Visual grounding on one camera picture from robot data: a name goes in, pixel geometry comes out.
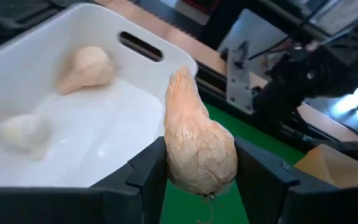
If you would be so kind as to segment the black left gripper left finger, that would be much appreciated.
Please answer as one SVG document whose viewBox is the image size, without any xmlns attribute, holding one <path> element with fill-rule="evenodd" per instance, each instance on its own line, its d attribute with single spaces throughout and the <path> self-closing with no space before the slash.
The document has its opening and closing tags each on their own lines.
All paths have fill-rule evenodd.
<svg viewBox="0 0 358 224">
<path fill-rule="evenodd" d="M 0 187 L 0 224 L 159 224 L 166 186 L 159 137 L 89 188 Z"/>
</svg>

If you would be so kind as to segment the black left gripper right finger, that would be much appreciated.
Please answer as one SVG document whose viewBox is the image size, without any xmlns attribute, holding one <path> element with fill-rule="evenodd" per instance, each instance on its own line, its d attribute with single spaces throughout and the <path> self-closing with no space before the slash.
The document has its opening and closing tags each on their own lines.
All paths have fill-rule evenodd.
<svg viewBox="0 0 358 224">
<path fill-rule="evenodd" d="M 358 224 L 358 187 L 337 188 L 239 137 L 235 147 L 250 224 Z"/>
</svg>

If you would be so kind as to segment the white garlic bulb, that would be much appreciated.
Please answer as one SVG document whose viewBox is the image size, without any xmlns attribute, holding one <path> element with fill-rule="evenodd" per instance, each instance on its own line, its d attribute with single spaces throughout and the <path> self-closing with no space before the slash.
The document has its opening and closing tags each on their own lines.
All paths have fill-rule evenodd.
<svg viewBox="0 0 358 224">
<path fill-rule="evenodd" d="M 214 201 L 237 174 L 234 137 L 209 117 L 186 66 L 170 75 L 163 125 L 170 182 L 189 194 Z"/>
<path fill-rule="evenodd" d="M 0 148 L 33 160 L 45 158 L 54 128 L 39 113 L 17 114 L 0 121 Z"/>
<path fill-rule="evenodd" d="M 83 47 L 74 54 L 71 70 L 58 84 L 58 92 L 66 95 L 81 88 L 110 85 L 115 69 L 111 57 L 102 48 Z"/>
</svg>

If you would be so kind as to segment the tan translucent plastic bin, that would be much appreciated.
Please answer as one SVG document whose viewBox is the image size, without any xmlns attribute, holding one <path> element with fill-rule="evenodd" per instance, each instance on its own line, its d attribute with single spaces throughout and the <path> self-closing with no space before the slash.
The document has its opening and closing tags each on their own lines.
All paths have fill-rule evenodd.
<svg viewBox="0 0 358 224">
<path fill-rule="evenodd" d="M 325 144 L 307 152 L 295 167 L 341 189 L 358 187 L 358 161 Z"/>
</svg>

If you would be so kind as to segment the silver metal mounting plate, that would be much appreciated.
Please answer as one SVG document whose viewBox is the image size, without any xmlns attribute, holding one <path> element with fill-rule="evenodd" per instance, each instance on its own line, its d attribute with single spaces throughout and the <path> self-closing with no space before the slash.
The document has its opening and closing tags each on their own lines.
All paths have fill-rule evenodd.
<svg viewBox="0 0 358 224">
<path fill-rule="evenodd" d="M 245 114 L 255 116 L 253 100 L 267 80 L 251 73 L 248 66 L 249 43 L 243 41 L 238 47 L 227 48 L 226 53 L 226 101 Z"/>
</svg>

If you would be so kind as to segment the black table frame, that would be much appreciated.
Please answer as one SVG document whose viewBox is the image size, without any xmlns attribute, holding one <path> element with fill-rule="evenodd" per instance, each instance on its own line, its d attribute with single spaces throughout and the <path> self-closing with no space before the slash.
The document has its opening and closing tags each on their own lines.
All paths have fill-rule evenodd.
<svg viewBox="0 0 358 224">
<path fill-rule="evenodd" d="M 316 109 L 303 104 L 289 121 L 276 127 L 264 126 L 258 117 L 245 114 L 226 101 L 226 77 L 201 62 L 196 83 L 201 99 L 282 143 L 307 153 L 318 143 L 327 143 L 358 160 L 358 135 Z"/>
</svg>

